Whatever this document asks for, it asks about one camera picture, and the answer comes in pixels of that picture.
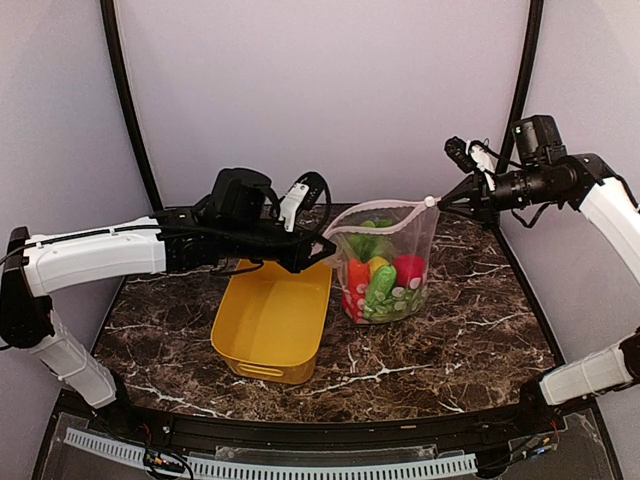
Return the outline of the yellow toy lemon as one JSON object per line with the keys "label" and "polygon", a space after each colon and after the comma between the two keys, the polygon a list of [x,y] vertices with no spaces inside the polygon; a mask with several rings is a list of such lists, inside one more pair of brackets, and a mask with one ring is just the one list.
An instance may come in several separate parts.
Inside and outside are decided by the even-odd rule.
{"label": "yellow toy lemon", "polygon": [[384,266],[389,265],[389,261],[381,256],[374,256],[367,262],[370,271],[370,277],[373,277],[375,273]]}

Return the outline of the orange toy carrot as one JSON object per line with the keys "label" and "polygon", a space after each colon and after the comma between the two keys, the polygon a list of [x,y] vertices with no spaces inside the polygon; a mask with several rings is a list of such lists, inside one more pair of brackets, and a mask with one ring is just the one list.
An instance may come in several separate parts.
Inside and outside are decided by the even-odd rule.
{"label": "orange toy carrot", "polygon": [[374,256],[381,256],[388,260],[389,238],[384,235],[352,234],[347,240],[353,255],[347,264],[347,286],[342,296],[342,307],[358,324],[389,322],[394,303],[392,290],[396,287],[396,283],[381,304],[370,308],[365,302],[367,290],[373,278],[370,277],[367,262]]}

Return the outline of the clear zip top bag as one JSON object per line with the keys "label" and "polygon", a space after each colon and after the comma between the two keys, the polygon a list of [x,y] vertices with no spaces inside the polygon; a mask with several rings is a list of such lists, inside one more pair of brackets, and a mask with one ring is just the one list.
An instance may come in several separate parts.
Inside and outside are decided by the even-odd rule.
{"label": "clear zip top bag", "polygon": [[437,200],[375,200],[339,214],[324,232],[336,245],[328,264],[342,291],[342,307],[357,325],[414,315],[428,295]]}

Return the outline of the green toy cucumber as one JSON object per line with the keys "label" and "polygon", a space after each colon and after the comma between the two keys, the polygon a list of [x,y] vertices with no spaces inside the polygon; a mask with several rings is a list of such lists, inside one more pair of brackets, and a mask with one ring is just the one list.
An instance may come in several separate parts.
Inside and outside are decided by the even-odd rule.
{"label": "green toy cucumber", "polygon": [[369,284],[365,297],[366,304],[370,308],[381,304],[394,288],[396,278],[397,270],[393,265],[378,268]]}

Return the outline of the red toy tomato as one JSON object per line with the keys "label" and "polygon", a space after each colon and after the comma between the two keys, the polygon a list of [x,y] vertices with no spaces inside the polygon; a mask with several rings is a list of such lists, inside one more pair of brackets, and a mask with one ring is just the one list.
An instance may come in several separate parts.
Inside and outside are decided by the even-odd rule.
{"label": "red toy tomato", "polygon": [[423,282],[426,262],[422,257],[401,255],[394,260],[393,266],[396,269],[396,284],[398,286],[416,289]]}

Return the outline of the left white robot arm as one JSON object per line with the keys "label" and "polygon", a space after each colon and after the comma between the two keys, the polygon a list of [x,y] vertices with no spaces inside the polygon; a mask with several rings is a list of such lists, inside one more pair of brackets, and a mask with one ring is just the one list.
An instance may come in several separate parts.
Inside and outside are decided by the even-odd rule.
{"label": "left white robot arm", "polygon": [[12,231],[1,259],[1,338],[26,350],[79,393],[120,436],[141,427],[109,369],[62,324],[52,293],[137,274],[181,273],[222,259],[272,261],[300,273],[330,257],[336,246],[319,228],[288,228],[260,218],[212,223],[190,208],[157,212],[119,225],[57,235]]}

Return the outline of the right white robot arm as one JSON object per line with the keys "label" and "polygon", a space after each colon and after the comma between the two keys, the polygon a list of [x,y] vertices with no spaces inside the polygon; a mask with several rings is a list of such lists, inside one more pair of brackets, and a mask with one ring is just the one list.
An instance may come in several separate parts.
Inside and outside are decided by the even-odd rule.
{"label": "right white robot arm", "polygon": [[[551,208],[570,210],[593,231],[562,232],[563,247],[546,254],[554,272],[566,281],[562,292],[585,288],[588,306],[604,312],[604,302],[618,299],[607,280],[620,280],[625,293],[639,290],[639,208],[629,186],[593,153],[563,154],[542,148],[528,161],[512,163],[499,173],[495,157],[480,145],[450,148],[447,157],[464,179],[438,199],[440,211],[473,220],[487,229],[497,227],[506,213],[524,227]],[[527,381],[522,403],[510,413],[510,424],[521,434],[534,432],[549,416],[549,408],[622,391],[639,383],[639,331],[614,331],[597,340],[588,335],[584,355]]]}

